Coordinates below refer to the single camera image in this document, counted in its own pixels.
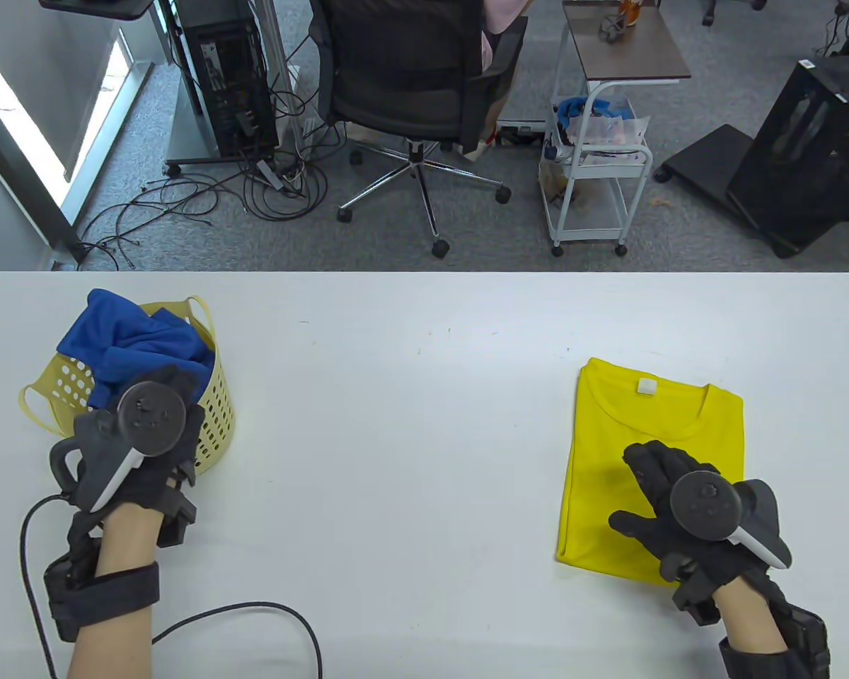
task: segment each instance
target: black glove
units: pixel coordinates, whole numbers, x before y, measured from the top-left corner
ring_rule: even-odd
[[[85,556],[93,547],[89,533],[123,502],[133,502],[163,514],[163,526],[157,538],[159,547],[182,544],[185,529],[195,522],[195,505],[180,491],[183,482],[195,485],[195,450],[204,424],[204,408],[192,403],[195,398],[195,379],[188,373],[169,366],[134,379],[128,387],[144,381],[167,385],[183,399],[186,418],[182,436],[179,442],[163,455],[146,457],[140,467],[131,469],[120,488],[99,511],[76,512],[68,534],[71,556],[75,562],[87,560]],[[115,413],[117,404],[118,399],[108,405],[108,411]],[[87,472],[88,467],[84,460],[79,462],[78,478],[85,478]],[[82,509],[76,501],[75,492],[69,496],[69,503]]]
[[[668,448],[660,441],[644,445],[633,443],[625,450],[623,460],[635,475],[657,518],[614,511],[609,518],[610,528],[625,537],[635,538],[657,559],[663,560],[670,554],[683,555],[696,563],[716,586],[726,585],[752,569],[767,570],[767,565],[744,546],[725,540],[701,540],[677,523],[670,509],[673,484],[689,472],[719,473],[715,466],[703,465],[685,450]]]
[[[179,398],[183,399],[186,405],[185,428],[179,442],[171,450],[156,457],[146,457],[141,466],[130,470],[116,494],[108,502],[108,506],[116,507],[122,502],[133,502],[146,509],[163,511],[161,505],[169,480],[173,480],[173,486],[176,489],[186,481],[189,485],[195,485],[195,449],[198,446],[202,424],[204,424],[204,408],[192,404],[195,394],[194,376],[179,371],[173,366],[139,376],[120,394],[125,393],[134,384],[147,381],[167,385],[179,395]],[[120,398],[117,397],[108,405],[107,410],[110,413],[116,413],[119,401]],[[84,462],[79,463],[79,479],[84,478],[86,472]]]

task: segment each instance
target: plastic laundry basket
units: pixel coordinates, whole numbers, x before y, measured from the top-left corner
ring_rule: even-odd
[[[204,311],[207,326],[192,314],[193,301]],[[230,392],[226,387],[224,366],[220,360],[220,349],[217,348],[211,311],[199,297],[189,297],[184,301],[142,304],[141,308],[149,315],[159,308],[166,308],[167,311],[194,327],[204,343],[214,350],[214,371],[211,372],[211,381],[208,382],[207,389],[198,401],[198,405],[204,408],[204,424],[195,454],[195,471],[204,473],[223,457],[230,446],[235,427],[235,413]],[[42,422],[31,411],[26,400],[29,389],[47,399],[55,420],[54,424]],[[53,360],[50,360],[50,364],[37,381],[27,385],[20,392],[19,407],[37,426],[66,439],[73,434],[72,421],[75,420],[75,416],[89,411],[88,397],[92,389],[94,389],[94,375],[91,374],[91,369],[81,360],[57,354],[53,356]]]

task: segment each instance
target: hand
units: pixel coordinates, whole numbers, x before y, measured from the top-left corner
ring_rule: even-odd
[[[195,485],[195,449],[198,446],[202,424],[204,424],[204,408],[200,405],[191,405],[195,381],[186,372],[170,366],[170,368],[140,376],[134,379],[132,384],[144,381],[159,382],[179,394],[188,407],[185,428],[173,449],[163,455],[146,457],[140,467],[130,470],[110,502],[111,504],[132,502],[146,509],[157,509],[163,488],[169,479],[173,479],[176,486],[184,481]],[[117,403],[111,403],[108,409],[113,412],[116,407]],[[79,478],[82,478],[82,472],[84,470],[79,470]]]
[[[694,537],[679,525],[670,509],[673,484],[689,472],[717,472],[703,465],[684,450],[668,448],[660,441],[634,443],[623,455],[639,487],[648,498],[656,518],[644,518],[629,511],[614,511],[610,528],[625,537],[635,538],[657,559],[668,554],[683,554],[717,586],[732,582],[752,570],[765,571],[767,566],[744,546],[727,541],[709,542]]]

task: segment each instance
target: computer tower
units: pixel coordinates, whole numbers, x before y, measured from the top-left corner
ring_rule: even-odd
[[[796,65],[726,195],[778,256],[849,221],[849,56]]]
[[[180,0],[176,11],[218,152],[269,153],[278,143],[276,111],[247,0]]]

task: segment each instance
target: folded yellow t-shirt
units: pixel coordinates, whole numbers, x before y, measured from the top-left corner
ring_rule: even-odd
[[[590,359],[579,375],[576,430],[560,517],[560,562],[665,584],[658,572],[660,562],[637,540],[608,524],[616,510],[654,516],[623,462],[626,446],[654,439],[712,463],[730,482],[744,478],[741,398],[713,385],[691,387]]]

